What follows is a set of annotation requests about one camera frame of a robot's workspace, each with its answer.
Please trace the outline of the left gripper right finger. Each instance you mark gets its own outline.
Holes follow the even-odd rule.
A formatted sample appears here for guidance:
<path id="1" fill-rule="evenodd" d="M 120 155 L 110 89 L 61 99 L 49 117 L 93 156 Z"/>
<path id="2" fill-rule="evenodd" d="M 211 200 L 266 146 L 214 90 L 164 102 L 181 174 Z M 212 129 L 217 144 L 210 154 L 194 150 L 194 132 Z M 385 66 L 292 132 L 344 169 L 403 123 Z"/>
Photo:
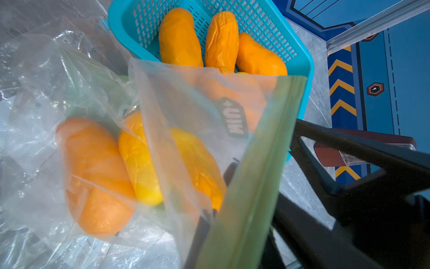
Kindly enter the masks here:
<path id="1" fill-rule="evenodd" d="M 303 138 L 336 149 L 363 145 L 379 170 L 349 185 L 332 179 Z M 333 229 L 279 195 L 272 224 L 305 269 L 427 269 L 430 266 L 430 156 L 297 120 L 291 155 Z"/>

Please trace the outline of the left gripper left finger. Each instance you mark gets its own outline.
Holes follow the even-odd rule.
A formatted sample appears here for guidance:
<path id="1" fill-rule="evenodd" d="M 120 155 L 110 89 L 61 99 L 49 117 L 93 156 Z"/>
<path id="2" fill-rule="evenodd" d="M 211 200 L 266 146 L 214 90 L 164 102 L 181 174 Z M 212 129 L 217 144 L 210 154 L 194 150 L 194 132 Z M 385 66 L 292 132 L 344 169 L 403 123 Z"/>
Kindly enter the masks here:
<path id="1" fill-rule="evenodd" d="M 238 161 L 233 161 L 224 172 L 223 179 L 227 187 L 231 183 L 238 165 L 239 165 Z M 191 244 L 189 254 L 183 265 L 184 269 L 194 269 L 196 267 L 200 250 L 204 245 L 204 242 L 206 240 L 210 227 L 211 225 L 207 220 L 205 220 L 202 217 L 199 218 L 199 222 Z"/>

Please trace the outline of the wrinkled yellow-orange mango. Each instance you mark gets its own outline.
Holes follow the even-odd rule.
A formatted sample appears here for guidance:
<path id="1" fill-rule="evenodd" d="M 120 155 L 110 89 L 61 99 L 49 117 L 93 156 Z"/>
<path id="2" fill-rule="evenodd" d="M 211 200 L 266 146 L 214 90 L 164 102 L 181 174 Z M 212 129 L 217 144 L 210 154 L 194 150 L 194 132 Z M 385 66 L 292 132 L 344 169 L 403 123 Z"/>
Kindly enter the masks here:
<path id="1" fill-rule="evenodd" d="M 220 210 L 227 187 L 215 158 L 194 134 L 179 128 L 170 132 L 193 187 L 210 198 L 213 209 Z"/>

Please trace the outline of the clear green-zip bag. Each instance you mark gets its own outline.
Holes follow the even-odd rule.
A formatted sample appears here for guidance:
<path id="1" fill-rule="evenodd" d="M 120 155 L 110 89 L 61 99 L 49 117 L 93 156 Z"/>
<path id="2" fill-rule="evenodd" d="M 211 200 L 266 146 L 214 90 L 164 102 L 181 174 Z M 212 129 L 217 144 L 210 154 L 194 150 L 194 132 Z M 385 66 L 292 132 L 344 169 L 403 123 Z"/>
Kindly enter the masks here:
<path id="1" fill-rule="evenodd" d="M 307 78 L 132 58 L 125 82 L 72 37 L 1 44 L 18 86 L 1 125 L 6 223 L 256 269 Z"/>

